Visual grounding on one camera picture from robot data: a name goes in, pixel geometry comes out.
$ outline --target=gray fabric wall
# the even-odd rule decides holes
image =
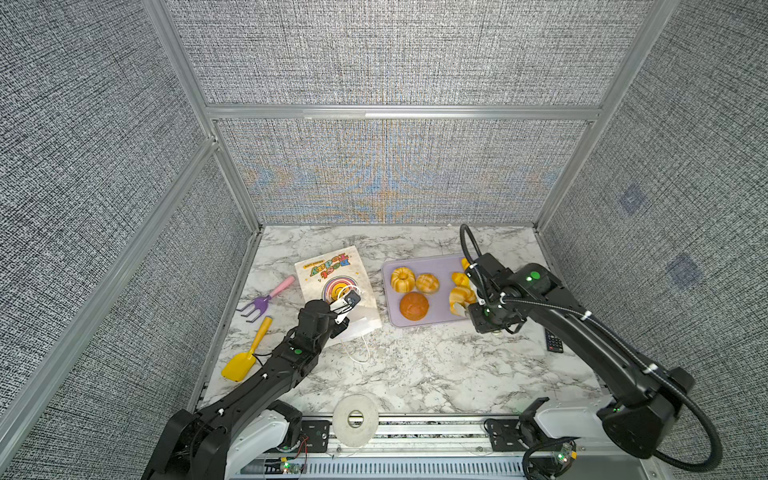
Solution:
[[[267,223],[533,223],[583,121],[222,120]]]
[[[653,0],[167,4],[211,104],[596,106]],[[261,218],[306,224],[530,223],[583,126],[220,124]]]
[[[598,104],[652,0],[170,0],[212,103]]]
[[[140,478],[192,395],[249,236],[212,158],[3,479]]]
[[[768,439],[768,2],[683,0],[542,237],[582,303],[697,378],[723,464]],[[690,413],[661,450],[703,459]]]
[[[2,415],[203,134],[139,0],[0,25]]]

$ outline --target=remote control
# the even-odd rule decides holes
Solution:
[[[554,333],[544,329],[544,336],[547,340],[547,351],[553,353],[563,353],[563,341],[555,336]]]

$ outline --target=pink handle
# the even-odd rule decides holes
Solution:
[[[295,279],[296,279],[296,277],[294,277],[293,275],[291,275],[291,276],[289,276],[288,278],[286,278],[285,280],[283,280],[283,281],[280,283],[280,285],[278,285],[278,286],[276,286],[276,287],[275,287],[275,290],[272,290],[272,292],[270,293],[270,298],[274,298],[274,297],[276,297],[278,293],[280,293],[280,292],[282,292],[283,290],[285,290],[286,288],[288,288],[288,286],[289,286],[291,283],[293,283],[293,281],[294,281]]]

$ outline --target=book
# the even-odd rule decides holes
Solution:
[[[361,300],[347,315],[349,326],[327,345],[347,341],[381,328],[376,296],[355,246],[344,247],[294,264],[304,301],[323,300],[331,304],[352,286],[361,290]]]

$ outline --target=black cable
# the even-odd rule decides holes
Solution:
[[[467,257],[467,261],[472,263],[472,256],[469,255],[467,241],[464,239],[465,233],[469,236],[469,240],[472,242],[472,246],[475,248],[475,252],[478,254],[478,257],[480,257],[482,253],[480,253],[480,247],[478,246],[477,240],[475,240],[475,235],[472,234],[472,230],[469,229],[469,225],[462,223],[462,225],[458,228],[458,240],[462,243],[462,250],[464,251],[464,256]]]
[[[462,252],[464,253],[464,258],[467,259],[469,262],[469,265],[475,265],[475,259],[472,259],[472,255],[469,254],[469,248],[467,248],[467,240],[464,238],[464,235],[469,235],[469,239],[472,242],[472,245],[475,247],[475,252],[478,254],[478,257],[482,255],[480,253],[480,247],[478,246],[477,240],[475,240],[475,235],[472,234],[472,231],[469,229],[469,225],[466,223],[462,223],[462,225],[458,228],[458,241],[462,245]],[[488,296],[486,295],[485,291],[485,279],[480,274],[480,271],[477,269],[477,266],[475,265],[475,268],[472,268],[475,271],[475,278],[478,280],[478,293],[480,294],[480,298],[482,298],[482,301],[484,303],[483,308],[488,308],[486,305],[488,305]]]
[[[577,438],[578,437],[560,437],[559,439],[547,440],[546,442],[539,443],[538,445],[534,445],[528,450],[526,450],[525,454],[523,454],[523,461],[522,461],[523,474],[525,474],[526,479],[534,480],[533,477],[531,477],[531,473],[528,471],[528,466],[531,463],[531,455],[533,455],[534,452],[537,452],[541,449],[545,449],[547,447],[562,445],[563,443],[566,443],[566,442],[573,442]]]
[[[194,457],[194,443],[195,440],[197,440],[197,435],[202,432],[204,427],[202,425],[199,425],[197,429],[194,431],[194,435],[192,435],[192,442],[190,442],[190,466],[192,466],[192,458]]]
[[[545,308],[563,310],[565,312],[569,312],[580,317],[584,315],[583,312],[578,312],[576,310],[567,308],[565,306],[551,305],[550,303],[532,302],[530,300],[520,300],[516,298],[509,298],[507,299],[507,301],[527,303],[529,305],[538,305],[538,306],[543,306]],[[594,315],[590,315],[589,317],[587,317],[586,320],[589,321],[592,325],[596,326],[605,336],[613,340],[614,343],[619,345],[619,348],[621,348],[621,350],[633,362],[638,364],[643,370],[649,370],[648,365],[646,365],[645,362],[641,360],[640,357],[637,356],[637,354],[635,353],[635,348],[632,347],[626,341],[624,341],[624,339],[622,339],[618,334],[616,334],[616,332],[614,332],[608,326],[603,324]],[[662,462],[666,462],[672,465],[673,467],[681,468],[689,472],[708,472],[710,470],[715,469],[720,464],[720,461],[722,461],[723,459],[723,443],[720,441],[720,435],[718,435],[715,425],[712,423],[712,421],[707,416],[707,414],[704,413],[704,411],[700,409],[699,406],[693,400],[691,400],[687,394],[683,393],[674,384],[667,381],[664,377],[662,377],[661,375],[659,375],[653,370],[648,372],[648,375],[650,375],[652,379],[659,382],[664,388],[666,388],[670,393],[672,393],[672,395],[677,397],[678,400],[680,400],[686,407],[688,407],[691,413],[693,413],[694,416],[698,419],[699,423],[704,428],[704,431],[710,440],[710,455],[703,462],[699,462],[699,463],[683,462],[676,458],[672,458],[663,452],[659,452],[658,450],[654,451],[654,456],[660,459]]]
[[[567,463],[567,464],[565,464],[565,467],[563,467],[563,469],[562,469],[561,471],[559,471],[559,472],[555,473],[555,474],[554,474],[554,477],[555,477],[555,478],[557,478],[557,477],[559,477],[559,476],[563,475],[563,474],[564,474],[565,472],[567,472],[568,470],[570,470],[570,469],[571,469],[571,467],[573,466],[574,462],[575,462],[575,459],[573,459],[573,458],[571,458],[570,460],[568,460],[568,463]]]
[[[344,313],[351,312],[353,308],[355,308],[355,307],[354,306],[341,306],[341,307],[339,307],[339,310],[331,310],[331,311],[334,312],[337,315],[343,315]]]

